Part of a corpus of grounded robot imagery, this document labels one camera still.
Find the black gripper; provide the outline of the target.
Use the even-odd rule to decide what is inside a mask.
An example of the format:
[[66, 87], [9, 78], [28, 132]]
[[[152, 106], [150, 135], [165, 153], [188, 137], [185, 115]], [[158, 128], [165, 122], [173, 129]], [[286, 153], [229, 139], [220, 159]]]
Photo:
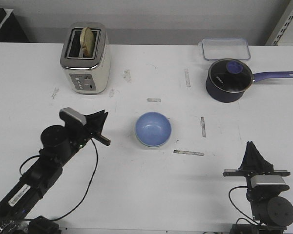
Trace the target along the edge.
[[[252, 168], [252, 162], [256, 171], [272, 172], [249, 171]], [[257, 175], [277, 175], [283, 178], [290, 176], [291, 172], [287, 170], [273, 170], [273, 165], [262, 157], [255, 144], [252, 141], [248, 141], [239, 170], [225, 169], [223, 176], [242, 176], [246, 179], [248, 187], [251, 187], [251, 178]]]
[[110, 145], [110, 139], [102, 135], [108, 112], [105, 110], [85, 115], [86, 125], [82, 126], [77, 122], [65, 123], [69, 133], [69, 140], [77, 149], [83, 148], [91, 139], [95, 139], [105, 146]]

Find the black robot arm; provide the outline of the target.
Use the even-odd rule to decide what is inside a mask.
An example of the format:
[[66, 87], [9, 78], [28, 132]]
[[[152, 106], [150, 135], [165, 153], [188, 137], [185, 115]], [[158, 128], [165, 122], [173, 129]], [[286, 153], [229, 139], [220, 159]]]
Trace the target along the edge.
[[275, 170], [266, 161], [255, 144], [248, 141], [240, 167], [225, 169], [224, 177], [242, 176], [246, 180], [246, 199], [251, 205], [252, 216], [246, 215], [236, 205], [243, 217], [230, 229], [231, 234], [282, 234], [293, 223], [293, 205], [281, 192], [289, 190], [284, 177], [291, 173]]
[[21, 232], [18, 225], [55, 184], [63, 166], [90, 140], [110, 145], [110, 140], [102, 136], [108, 116], [105, 110], [83, 115], [67, 107], [60, 110], [59, 116], [64, 125], [52, 125], [42, 132], [43, 148], [37, 160], [1, 200], [0, 234]]

